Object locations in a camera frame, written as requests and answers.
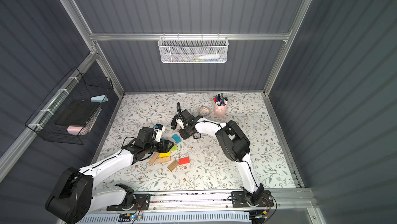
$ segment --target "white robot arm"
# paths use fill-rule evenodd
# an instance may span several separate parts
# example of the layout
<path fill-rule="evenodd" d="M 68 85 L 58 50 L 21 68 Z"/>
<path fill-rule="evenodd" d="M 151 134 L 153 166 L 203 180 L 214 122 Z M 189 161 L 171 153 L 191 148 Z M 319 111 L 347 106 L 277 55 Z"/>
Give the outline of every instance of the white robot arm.
<path fill-rule="evenodd" d="M 199 133 L 200 137 L 202 133 L 216 137 L 225 156 L 236 163 L 243 181 L 246 202 L 256 206 L 261 201 L 264 189 L 255 176 L 249 154 L 250 142 L 240 127 L 234 121 L 213 122 L 201 116 L 194 117 L 187 110 L 181 112 L 179 103 L 177 111 L 171 128 L 176 129 L 179 124 L 179 133 L 183 139 L 194 137 L 195 133 Z M 164 129 L 161 124 L 156 124 L 154 128 L 143 127 L 137 138 L 131 137 L 131 142 L 115 154 L 78 170 L 65 170 L 47 199 L 45 208 L 68 224 L 74 224 L 86 213 L 96 209 L 111 205 L 134 205 L 134 191 L 126 185 L 116 184 L 112 188 L 93 189 L 113 173 L 147 159 L 153 152 L 169 152 L 174 143 L 161 139 Z"/>
<path fill-rule="evenodd" d="M 169 152 L 174 142 L 160 140 L 164 130 L 161 124 L 156 124 L 154 128 L 143 127 L 137 138 L 130 137 L 133 139 L 115 154 L 78 170 L 66 169 L 47 199 L 46 210 L 68 224 L 74 224 L 96 209 L 111 205 L 132 206 L 135 202 L 134 191 L 124 184 L 93 189 L 113 173 L 147 159 L 153 152 Z"/>
<path fill-rule="evenodd" d="M 171 122 L 171 128 L 181 127 L 179 133 L 183 139 L 193 136 L 195 139 L 201 137 L 202 133 L 216 137 L 226 157 L 236 163 L 241 179 L 243 190 L 246 193 L 246 201 L 251 206 L 256 206 L 262 199 L 263 185 L 257 179 L 254 166 L 251 162 L 250 142 L 241 128 L 234 122 L 213 122 L 202 116 L 194 117 L 189 111 L 181 111 L 180 103 L 177 103 L 177 112 Z"/>

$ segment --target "pink cup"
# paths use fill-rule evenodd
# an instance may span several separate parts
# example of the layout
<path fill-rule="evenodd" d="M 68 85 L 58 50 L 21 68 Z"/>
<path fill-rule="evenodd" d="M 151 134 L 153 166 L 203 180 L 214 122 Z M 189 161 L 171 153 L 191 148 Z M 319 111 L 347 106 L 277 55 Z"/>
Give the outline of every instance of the pink cup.
<path fill-rule="evenodd" d="M 218 105 L 216 105 L 216 103 L 214 103 L 214 114 L 217 117 L 223 117 L 226 114 L 226 108 L 227 108 L 227 105 L 218 106 Z"/>

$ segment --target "vent grille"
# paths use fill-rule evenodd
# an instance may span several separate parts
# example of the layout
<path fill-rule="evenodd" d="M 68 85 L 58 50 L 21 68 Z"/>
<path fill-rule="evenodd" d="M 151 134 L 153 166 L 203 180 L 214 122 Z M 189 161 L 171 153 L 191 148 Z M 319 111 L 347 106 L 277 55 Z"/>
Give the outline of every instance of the vent grille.
<path fill-rule="evenodd" d="M 119 214 L 87 214 L 78 223 L 115 224 L 119 222 Z M 177 222 L 208 222 L 208 223 L 251 223 L 249 213 L 243 211 L 212 211 L 212 212 L 175 212 L 145 213 L 135 223 L 175 223 Z"/>

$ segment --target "wooden block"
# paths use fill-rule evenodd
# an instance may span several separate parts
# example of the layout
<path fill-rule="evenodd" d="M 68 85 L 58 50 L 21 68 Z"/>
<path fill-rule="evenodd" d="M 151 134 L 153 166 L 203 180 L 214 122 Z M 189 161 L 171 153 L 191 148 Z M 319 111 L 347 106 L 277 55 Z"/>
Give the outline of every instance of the wooden block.
<path fill-rule="evenodd" d="M 158 158 L 157 159 L 157 163 L 164 163 L 164 162 L 170 162 L 171 161 L 171 157 L 163 157 L 163 158 Z"/>
<path fill-rule="evenodd" d="M 161 158 L 163 157 L 170 157 L 171 156 L 171 151 L 168 151 L 167 153 L 160 153 L 159 155 Z"/>
<path fill-rule="evenodd" d="M 190 163 L 189 157 L 180 158 L 180 159 L 179 159 L 179 164 L 187 164 L 187 163 Z"/>
<path fill-rule="evenodd" d="M 179 165 L 179 161 L 174 160 L 174 161 L 168 166 L 168 169 L 170 170 L 170 172 L 172 172 L 172 170 L 175 169 L 178 165 Z"/>
<path fill-rule="evenodd" d="M 160 154 L 160 153 L 158 153 L 158 152 L 153 153 L 153 156 L 152 156 L 152 158 L 149 160 L 148 163 L 151 164 L 151 165 L 153 165 L 154 162 L 156 162 L 156 159 L 158 158 L 159 154 Z"/>

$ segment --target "wire basket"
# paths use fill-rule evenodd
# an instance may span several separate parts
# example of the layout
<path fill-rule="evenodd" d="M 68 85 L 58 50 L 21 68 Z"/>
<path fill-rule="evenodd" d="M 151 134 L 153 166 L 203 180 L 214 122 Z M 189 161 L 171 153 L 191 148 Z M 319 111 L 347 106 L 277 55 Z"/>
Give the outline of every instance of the wire basket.
<path fill-rule="evenodd" d="M 40 112 L 44 112 L 41 118 L 36 120 L 32 115 L 25 126 L 36 132 L 45 141 L 82 145 L 89 136 L 102 109 L 106 108 L 108 104 L 107 96 L 111 89 L 113 89 L 113 85 L 110 78 L 80 73 L 65 89 L 58 90 L 61 93 L 47 109 L 40 110 Z M 70 134 L 68 126 L 55 124 L 56 120 L 72 102 L 91 102 L 92 97 L 102 95 L 106 95 L 106 97 L 92 111 L 91 117 L 77 134 Z"/>
<path fill-rule="evenodd" d="M 225 63 L 229 40 L 179 40 L 160 37 L 158 48 L 163 63 Z"/>

